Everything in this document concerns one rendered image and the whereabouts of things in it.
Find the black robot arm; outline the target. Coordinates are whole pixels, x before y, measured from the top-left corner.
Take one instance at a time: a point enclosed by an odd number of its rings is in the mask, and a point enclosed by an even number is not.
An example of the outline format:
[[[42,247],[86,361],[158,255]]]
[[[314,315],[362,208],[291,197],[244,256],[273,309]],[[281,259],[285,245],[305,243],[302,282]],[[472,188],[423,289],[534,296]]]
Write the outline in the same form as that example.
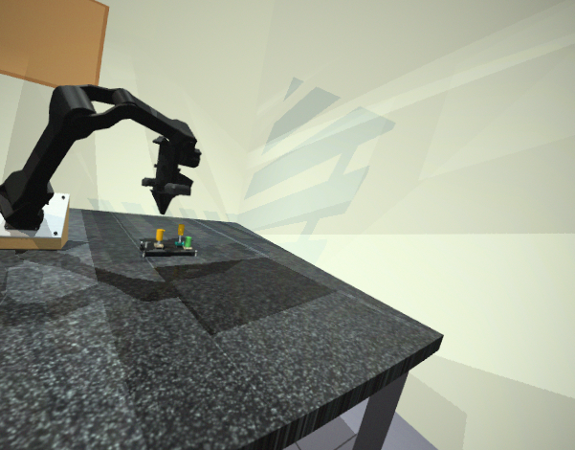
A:
[[[92,101],[115,104],[98,113]],[[92,84],[61,85],[52,94],[49,121],[24,168],[0,185],[0,214],[5,229],[39,230],[45,204],[54,197],[50,179],[75,141],[120,120],[131,119],[158,134],[157,161],[197,168],[202,152],[185,122],[171,120],[123,88]],[[6,228],[8,227],[8,228]]]

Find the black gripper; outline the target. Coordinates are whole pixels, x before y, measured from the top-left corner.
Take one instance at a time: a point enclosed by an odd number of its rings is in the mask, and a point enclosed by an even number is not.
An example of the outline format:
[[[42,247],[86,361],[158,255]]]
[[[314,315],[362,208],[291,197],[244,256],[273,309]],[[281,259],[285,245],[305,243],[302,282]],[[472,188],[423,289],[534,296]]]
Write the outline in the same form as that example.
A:
[[[179,185],[179,182],[176,182],[178,171],[180,171],[178,167],[179,164],[157,161],[157,164],[153,166],[153,168],[156,168],[156,177],[142,180],[142,186],[152,187],[150,191],[160,214],[166,213],[174,197],[191,195],[192,189],[189,186]]]

